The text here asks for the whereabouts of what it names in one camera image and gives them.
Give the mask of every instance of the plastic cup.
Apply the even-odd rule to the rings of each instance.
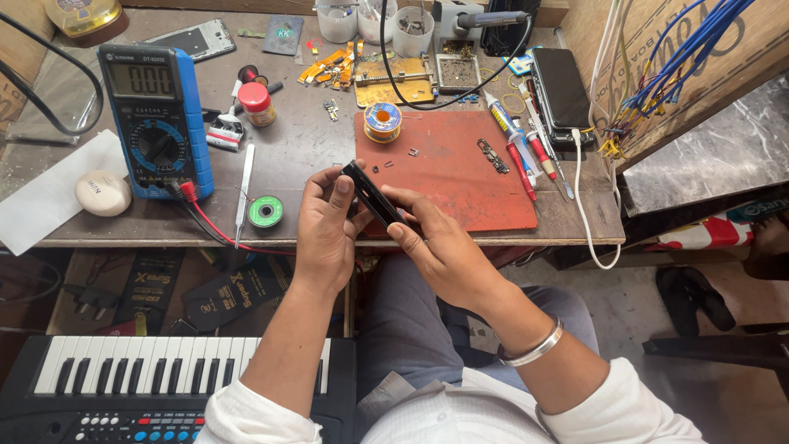
[[[381,13],[381,6],[380,4],[376,5],[375,8],[378,11],[378,14]],[[359,4],[359,34],[361,34],[361,38],[365,39],[365,42],[373,44],[373,45],[380,45],[381,44],[381,22],[376,17],[376,14],[372,12],[372,7],[369,3],[362,0]],[[395,14],[397,13],[397,2],[390,1],[387,4],[387,19],[385,28],[383,30],[383,38],[384,43],[389,43],[392,40],[392,36],[395,34]]]
[[[345,5],[347,3],[346,0],[315,0],[316,5]],[[332,43],[346,43],[356,35],[358,28],[356,6],[342,9],[317,9],[318,26],[320,26],[320,33],[324,39]],[[353,11],[350,15],[346,15],[348,9]]]
[[[403,17],[408,17],[408,20],[412,22],[421,21],[421,9],[416,6],[408,6],[400,9],[394,15],[396,29],[392,38],[392,47],[400,57],[419,57],[421,53],[428,52],[430,47],[430,39],[435,26],[433,16],[427,11],[424,12],[424,35],[422,36],[412,36],[400,29],[399,23]]]

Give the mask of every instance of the solder wire spool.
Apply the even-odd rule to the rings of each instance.
[[[285,212],[282,201],[274,196],[263,196],[255,199],[249,206],[249,222],[256,227],[267,228],[277,224]]]
[[[400,135],[402,114],[397,105],[373,103],[365,108],[365,134],[376,143],[389,143]]]

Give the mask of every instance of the white piano key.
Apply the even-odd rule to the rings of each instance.
[[[194,348],[194,344],[195,338],[193,337],[184,337],[181,339],[181,347],[178,349],[178,358],[181,359],[181,373],[178,375],[175,393],[184,393],[186,380],[189,378],[187,375],[189,374],[189,363],[192,361],[192,349]]]
[[[58,376],[60,375],[60,370],[63,368],[63,363],[68,358],[73,358],[74,356],[74,349],[77,347],[77,338],[78,336],[67,336],[65,337],[65,341],[63,341],[63,346],[60,349],[60,356],[58,356],[58,361],[55,363],[55,370],[54,376],[50,381],[49,390],[47,393],[54,394],[55,386],[58,384]]]
[[[219,371],[216,374],[216,386],[214,386],[214,393],[218,392],[219,389],[222,388],[222,380],[225,378],[225,365],[227,364],[227,359],[230,358],[230,349],[233,346],[233,338],[230,337],[220,337],[219,338],[219,346],[216,351],[216,357],[220,359],[219,361]]]
[[[249,360],[252,358],[252,355],[255,354],[256,348],[256,337],[247,337],[244,339],[244,354],[241,356],[241,369],[238,372],[239,376],[244,374],[244,370],[246,370],[246,367],[249,365]]]
[[[145,381],[148,379],[148,366],[151,365],[151,355],[153,354],[155,342],[155,337],[144,337],[143,343],[140,345],[140,354],[138,355],[138,358],[142,358],[143,366],[142,369],[140,369],[140,379],[137,380],[137,387],[135,390],[136,393],[140,393],[145,390]]]
[[[80,336],[77,338],[77,346],[74,348],[74,365],[71,367],[71,374],[69,381],[65,384],[65,392],[71,393],[74,390],[74,377],[77,376],[77,368],[80,366],[80,361],[88,354],[88,346],[91,343],[90,336]]]
[[[331,355],[331,339],[323,341],[323,351],[320,353],[320,360],[323,361],[323,368],[320,373],[320,394],[325,395],[329,390],[329,356]]]
[[[101,344],[101,351],[99,358],[96,360],[95,370],[93,371],[93,379],[90,386],[82,386],[82,393],[96,393],[96,386],[99,384],[99,374],[101,374],[101,366],[104,360],[112,357],[112,352],[115,350],[115,343],[118,338],[115,336],[108,336],[104,338]]]
[[[164,366],[164,375],[162,376],[162,385],[159,387],[159,393],[167,393],[167,387],[170,385],[170,372],[173,371],[173,362],[178,358],[178,350],[181,348],[182,337],[170,337],[167,341],[167,350],[164,352],[164,358],[167,359],[167,364]]]
[[[115,381],[115,371],[118,369],[118,363],[121,362],[121,359],[126,357],[126,350],[129,349],[129,340],[131,338],[128,336],[121,336],[115,341],[115,348],[112,351],[112,368],[110,369],[110,377],[107,378],[107,385],[104,386],[104,393],[112,394],[112,384]]]
[[[200,393],[208,392],[208,374],[211,372],[211,361],[216,359],[217,347],[219,346],[218,337],[208,337],[205,343],[205,352],[203,358],[205,365],[203,365],[203,378],[200,380]]]
[[[153,346],[153,353],[151,354],[151,362],[148,363],[148,376],[145,379],[145,390],[138,393],[151,393],[151,386],[153,385],[153,374],[156,372],[156,363],[162,359],[167,352],[167,344],[170,342],[169,337],[157,337]]]
[[[230,346],[230,359],[234,359],[233,377],[230,380],[230,382],[235,381],[236,379],[238,379],[239,376],[241,376],[241,358],[243,356],[244,356],[244,338],[234,337],[233,344]]]
[[[55,369],[55,366],[60,357],[60,352],[63,350],[63,342],[65,342],[65,336],[53,336],[50,340],[49,348],[47,348],[47,357],[44,358],[44,364],[41,366],[39,379],[36,381],[33,393],[49,393],[52,379],[56,378],[58,372],[60,372],[60,368]]]
[[[196,337],[194,345],[192,346],[192,356],[189,358],[189,365],[187,366],[184,363],[184,366],[187,367],[186,369],[186,380],[184,381],[184,390],[179,393],[191,393],[192,392],[192,382],[195,376],[195,366],[197,365],[198,359],[203,359],[203,355],[205,354],[205,346],[208,342],[207,337]],[[208,371],[203,364],[203,373]]]
[[[132,376],[132,367],[134,367],[134,361],[137,360],[137,357],[140,355],[140,347],[143,344],[143,337],[130,337],[129,338],[129,348],[126,350],[126,359],[129,360],[129,363],[126,364],[126,372],[123,374],[123,383],[121,384],[121,393],[128,393],[129,392],[129,378]]]
[[[80,393],[95,393],[95,390],[91,391],[91,386],[93,385],[96,367],[101,367],[99,355],[101,354],[102,344],[104,344],[103,336],[91,337],[88,353],[85,354],[85,357],[90,358],[91,362],[88,364],[88,371],[85,372],[85,382],[82,383],[82,391]]]

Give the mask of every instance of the blue multimeter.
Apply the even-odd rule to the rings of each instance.
[[[214,191],[192,59],[180,49],[105,43],[97,51],[134,194],[171,199],[165,182]]]

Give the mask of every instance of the gray pants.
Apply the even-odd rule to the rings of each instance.
[[[559,316],[564,328],[595,353],[597,338],[583,299],[556,287],[527,287],[523,292],[541,310]],[[361,400],[394,371],[414,388],[434,379],[459,385],[463,361],[439,316],[436,294],[405,254],[379,264],[372,297],[357,338],[357,398]],[[524,391],[513,367],[501,362],[477,370]]]

